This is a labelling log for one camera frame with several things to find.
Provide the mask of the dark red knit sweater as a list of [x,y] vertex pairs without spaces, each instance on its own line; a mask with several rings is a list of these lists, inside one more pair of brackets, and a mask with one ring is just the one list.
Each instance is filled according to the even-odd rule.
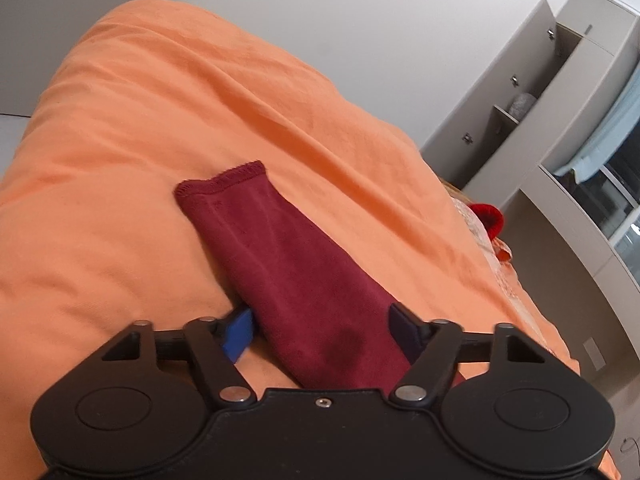
[[175,198],[277,361],[306,389],[391,392],[410,365],[394,297],[286,200],[261,162],[184,181]]

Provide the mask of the red cloth item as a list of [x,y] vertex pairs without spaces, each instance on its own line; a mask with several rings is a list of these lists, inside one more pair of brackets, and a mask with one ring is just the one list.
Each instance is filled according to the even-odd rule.
[[474,212],[477,218],[480,219],[491,240],[494,240],[500,235],[504,227],[504,217],[497,207],[491,204],[480,203],[469,204],[468,207]]

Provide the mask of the patterned pink bed sheet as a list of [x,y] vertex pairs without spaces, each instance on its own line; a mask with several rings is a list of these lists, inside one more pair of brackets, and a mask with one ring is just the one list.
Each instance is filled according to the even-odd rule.
[[494,240],[488,237],[482,222],[468,207],[472,203],[459,191],[449,185],[446,185],[446,190],[458,213],[462,215],[466,226],[471,231],[476,244],[483,252],[503,295],[509,299],[511,309],[526,327],[526,330],[545,344],[547,341],[544,338],[544,332],[539,326],[540,315],[537,307],[530,300],[528,293],[521,288],[518,276],[513,266],[511,266],[511,249],[498,237]]

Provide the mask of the orange duvet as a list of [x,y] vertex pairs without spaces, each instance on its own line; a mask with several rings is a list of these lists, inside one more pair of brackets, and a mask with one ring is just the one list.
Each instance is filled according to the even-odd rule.
[[[250,307],[175,189],[248,162],[394,304],[462,328],[442,400],[306,389],[250,311],[256,402],[205,403],[183,326]],[[1,182],[1,474],[615,479],[612,408],[539,315],[545,344],[405,133],[215,14],[134,0],[66,56]]]

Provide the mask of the grey window desk unit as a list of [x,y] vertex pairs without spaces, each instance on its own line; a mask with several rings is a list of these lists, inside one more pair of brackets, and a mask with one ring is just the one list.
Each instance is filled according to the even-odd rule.
[[[639,285],[566,189],[542,167],[509,208],[504,239],[524,287],[559,330],[582,372],[620,413],[639,407]],[[605,367],[582,345],[592,337]]]

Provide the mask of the window with open sash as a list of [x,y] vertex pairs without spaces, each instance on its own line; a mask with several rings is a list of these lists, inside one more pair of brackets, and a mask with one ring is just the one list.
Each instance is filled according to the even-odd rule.
[[591,178],[578,183],[570,171],[560,181],[638,282],[639,125]]

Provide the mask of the white item on shelf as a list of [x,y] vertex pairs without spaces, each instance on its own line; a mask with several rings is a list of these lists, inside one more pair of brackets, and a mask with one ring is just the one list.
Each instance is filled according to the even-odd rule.
[[511,103],[508,113],[520,122],[537,103],[536,96],[528,92],[518,94]]

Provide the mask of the left light blue curtain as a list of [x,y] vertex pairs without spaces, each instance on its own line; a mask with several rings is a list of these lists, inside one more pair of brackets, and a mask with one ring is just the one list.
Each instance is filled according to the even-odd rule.
[[636,66],[591,136],[565,165],[552,174],[559,178],[572,174],[576,184],[589,180],[614,155],[637,125],[640,116],[639,93],[639,66]]

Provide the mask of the grey wardrobe with open door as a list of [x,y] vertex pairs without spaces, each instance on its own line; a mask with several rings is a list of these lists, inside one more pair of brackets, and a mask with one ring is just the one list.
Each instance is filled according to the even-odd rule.
[[638,15],[610,0],[540,0],[422,150],[472,200],[506,208],[540,166],[565,162],[634,70]]

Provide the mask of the white wall socket plate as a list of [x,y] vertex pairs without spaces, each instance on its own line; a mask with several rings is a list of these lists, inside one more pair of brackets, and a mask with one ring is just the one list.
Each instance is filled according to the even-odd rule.
[[585,352],[587,353],[593,368],[595,370],[602,370],[602,368],[605,367],[605,360],[603,359],[596,341],[590,337],[585,340],[582,345],[584,346]]

